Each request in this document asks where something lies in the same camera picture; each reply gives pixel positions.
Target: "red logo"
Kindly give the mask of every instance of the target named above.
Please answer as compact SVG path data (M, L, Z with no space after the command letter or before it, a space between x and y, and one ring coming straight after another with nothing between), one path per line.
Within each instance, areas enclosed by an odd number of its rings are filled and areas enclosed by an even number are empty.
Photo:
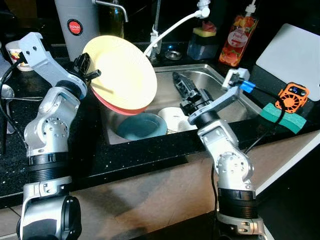
M83 27L82 24L75 19L70 19L67 23L68 29L69 31L75 35L75 36L79 36L82 34L83 31Z

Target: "white hose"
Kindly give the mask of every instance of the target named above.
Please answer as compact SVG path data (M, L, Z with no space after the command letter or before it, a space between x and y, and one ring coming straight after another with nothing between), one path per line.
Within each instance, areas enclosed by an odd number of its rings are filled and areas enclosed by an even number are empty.
M178 27L179 25L183 24L185 21L192 19L194 17L200 17L202 15L202 11L198 10L184 18L182 18L180 21L176 22L175 24L173 24L171 27L169 27L166 31L164 31L160 36L158 36L144 51L144 55L147 55L147 53L152 49L152 47L159 42L161 39L163 39L168 33L170 33L173 29L175 29L176 27Z

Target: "green sponge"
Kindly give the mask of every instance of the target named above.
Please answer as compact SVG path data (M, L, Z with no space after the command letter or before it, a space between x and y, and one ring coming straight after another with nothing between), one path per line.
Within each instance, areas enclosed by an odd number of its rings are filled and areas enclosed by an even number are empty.
M272 103L268 103L260 112L260 115L265 119L275 123L281 114L281 110L276 108ZM285 126L292 132L297 134L305 125L306 119L295 113L285 113L283 119L279 122L280 125Z

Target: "black granite countertop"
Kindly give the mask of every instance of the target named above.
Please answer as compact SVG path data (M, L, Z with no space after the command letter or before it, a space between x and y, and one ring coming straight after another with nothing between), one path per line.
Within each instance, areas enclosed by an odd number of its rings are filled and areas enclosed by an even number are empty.
M155 67L206 63L222 76L229 67L216 61L193 61L183 57L180 61L162 58L153 63ZM277 94L285 83L272 76L254 61L243 61L240 67L251 70L251 81L262 88ZM16 97L44 97L50 85L34 71L20 72L17 69L7 83ZM260 92L253 91L249 96L258 106L264 107L275 101ZM25 126L38 112L39 102L12 101L12 117L23 132ZM320 129L320 103L308 101L298 112L307 119L303 129L305 134ZM239 147L250 146L273 123L257 116L256 118L233 122L232 130L239 140ZM295 136L283 126L277 126L259 145ZM78 114L70 128L69 157L73 190L84 189L99 184L176 166L186 163L186 155L204 151L196 130L153 137L139 141L108 145L104 139L98 100L91 91L81 101ZM28 160L26 150L17 134L7 135L6 154L0 156L0 208L22 203L23 185L28 182L26 172Z

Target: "yellow plate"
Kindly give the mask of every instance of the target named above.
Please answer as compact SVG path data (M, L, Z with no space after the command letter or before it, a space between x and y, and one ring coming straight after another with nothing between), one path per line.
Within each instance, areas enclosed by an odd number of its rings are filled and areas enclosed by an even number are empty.
M98 36L86 44L83 53L91 58L88 73L101 71L91 86L108 103L135 110L152 102L157 92L156 73L132 43L116 36Z

